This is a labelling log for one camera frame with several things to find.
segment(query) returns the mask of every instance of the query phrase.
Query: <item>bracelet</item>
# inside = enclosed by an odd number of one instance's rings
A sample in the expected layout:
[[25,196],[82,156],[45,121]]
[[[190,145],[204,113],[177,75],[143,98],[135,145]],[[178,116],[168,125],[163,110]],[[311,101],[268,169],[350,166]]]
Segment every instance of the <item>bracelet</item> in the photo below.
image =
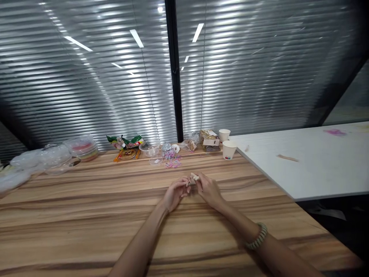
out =
[[264,242],[266,234],[268,233],[268,229],[263,223],[258,222],[257,224],[261,227],[261,231],[258,238],[250,244],[246,243],[246,247],[251,250],[257,249]]

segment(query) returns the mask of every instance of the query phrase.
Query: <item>white table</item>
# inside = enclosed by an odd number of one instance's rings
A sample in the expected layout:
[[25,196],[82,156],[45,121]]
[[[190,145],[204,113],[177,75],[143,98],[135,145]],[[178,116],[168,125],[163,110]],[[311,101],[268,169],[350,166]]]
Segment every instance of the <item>white table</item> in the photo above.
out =
[[[339,129],[345,136],[324,130]],[[295,201],[369,193],[369,122],[231,136]],[[298,160],[277,157],[278,154]]]

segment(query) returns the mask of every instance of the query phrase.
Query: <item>paper cup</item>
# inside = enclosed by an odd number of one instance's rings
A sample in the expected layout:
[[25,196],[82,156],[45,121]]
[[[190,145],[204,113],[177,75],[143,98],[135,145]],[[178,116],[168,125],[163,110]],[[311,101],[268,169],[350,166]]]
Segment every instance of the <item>paper cup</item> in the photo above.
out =
[[223,143],[223,141],[228,140],[229,134],[231,133],[230,130],[227,129],[220,129],[219,130],[219,139],[220,143]]
[[232,160],[237,144],[233,140],[223,141],[223,159]]

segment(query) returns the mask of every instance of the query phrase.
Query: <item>green snack bag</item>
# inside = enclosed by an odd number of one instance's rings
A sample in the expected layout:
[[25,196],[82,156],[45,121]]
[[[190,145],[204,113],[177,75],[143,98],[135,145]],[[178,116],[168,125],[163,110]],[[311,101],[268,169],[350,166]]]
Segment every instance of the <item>green snack bag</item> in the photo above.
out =
[[145,144],[145,140],[140,136],[136,136],[131,141],[125,139],[123,136],[120,137],[109,137],[106,136],[108,139],[108,142],[111,143],[116,149],[122,150],[126,148],[133,148],[138,147],[140,144]]
[[146,143],[145,140],[140,135],[134,137],[133,139],[131,139],[131,141],[126,140],[123,136],[122,139],[125,142],[127,148],[138,147],[140,144]]
[[108,139],[108,142],[110,142],[110,144],[113,145],[116,149],[122,150],[125,148],[126,144],[121,137],[106,137]]

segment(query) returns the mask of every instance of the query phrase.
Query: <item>wood grain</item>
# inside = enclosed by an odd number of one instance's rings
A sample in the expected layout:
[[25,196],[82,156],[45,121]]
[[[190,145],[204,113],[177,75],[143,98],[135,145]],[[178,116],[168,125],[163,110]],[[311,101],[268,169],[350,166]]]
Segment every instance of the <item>wood grain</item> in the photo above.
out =
[[[238,153],[223,160],[198,150],[176,169],[152,167],[142,157],[114,163],[116,154],[60,176],[37,176],[0,200],[0,276],[106,276],[168,185],[193,171],[216,179],[227,201],[319,270],[361,264]],[[165,220],[148,276],[266,272],[237,231],[193,194]]]

